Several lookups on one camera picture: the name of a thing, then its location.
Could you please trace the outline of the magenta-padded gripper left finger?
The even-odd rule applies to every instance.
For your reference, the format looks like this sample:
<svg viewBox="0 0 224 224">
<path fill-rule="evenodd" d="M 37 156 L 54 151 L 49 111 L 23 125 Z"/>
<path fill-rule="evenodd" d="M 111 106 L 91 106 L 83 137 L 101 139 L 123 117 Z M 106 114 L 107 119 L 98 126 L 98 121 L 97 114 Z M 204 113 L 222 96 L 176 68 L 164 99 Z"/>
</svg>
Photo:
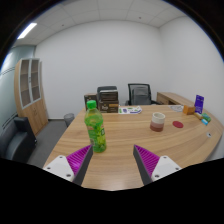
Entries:
<svg viewBox="0 0 224 224">
<path fill-rule="evenodd" d="M 44 170 L 81 186 L 92 155 L 92 146 L 88 145 L 68 156 L 59 155 Z"/>
</svg>

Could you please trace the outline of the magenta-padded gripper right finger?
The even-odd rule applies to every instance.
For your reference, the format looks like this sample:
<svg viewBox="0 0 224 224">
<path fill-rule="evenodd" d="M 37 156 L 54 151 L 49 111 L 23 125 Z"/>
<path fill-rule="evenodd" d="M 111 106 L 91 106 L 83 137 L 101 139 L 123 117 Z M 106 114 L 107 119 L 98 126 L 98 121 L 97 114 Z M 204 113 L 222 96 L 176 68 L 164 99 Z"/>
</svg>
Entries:
<svg viewBox="0 0 224 224">
<path fill-rule="evenodd" d="M 158 156 L 138 145 L 134 146 L 133 155 L 144 185 L 181 170 L 167 155 Z"/>
</svg>

